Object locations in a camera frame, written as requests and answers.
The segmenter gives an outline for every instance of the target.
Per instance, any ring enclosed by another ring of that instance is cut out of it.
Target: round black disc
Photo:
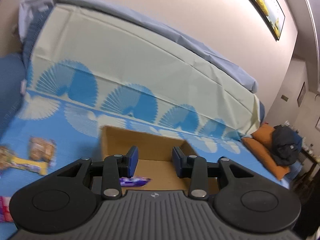
[[[88,220],[96,197],[73,178],[56,177],[50,183],[31,184],[14,194],[10,213],[19,228],[43,234],[68,231]]]
[[[267,179],[241,178],[224,187],[213,207],[227,224],[249,233],[276,233],[292,228],[300,201],[286,188]]]

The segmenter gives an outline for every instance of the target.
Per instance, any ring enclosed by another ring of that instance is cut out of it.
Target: ceiling
[[[298,28],[294,56],[305,60],[309,90],[319,89],[320,0],[286,0]]]

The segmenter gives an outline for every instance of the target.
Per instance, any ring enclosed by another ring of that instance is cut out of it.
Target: pink package
[[[0,223],[13,222],[9,212],[9,202],[11,197],[0,197]]]

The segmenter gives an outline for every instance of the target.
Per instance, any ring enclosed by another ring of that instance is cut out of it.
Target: orange pillow
[[[242,138],[244,145],[251,153],[262,163],[262,165],[270,171],[278,180],[281,180],[290,172],[288,166],[277,166],[270,156],[270,152],[261,143],[252,138]]]
[[[272,149],[272,133],[275,129],[268,125],[263,124],[257,131],[252,134],[252,137],[261,143],[264,147],[271,150]]]

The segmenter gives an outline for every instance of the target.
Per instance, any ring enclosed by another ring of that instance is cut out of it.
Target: cookie package
[[[14,153],[12,151],[10,151],[6,146],[0,146],[0,171],[11,167],[13,157]]]
[[[33,161],[45,161],[49,163],[56,151],[53,140],[45,140],[39,137],[31,137],[29,140],[29,158]]]

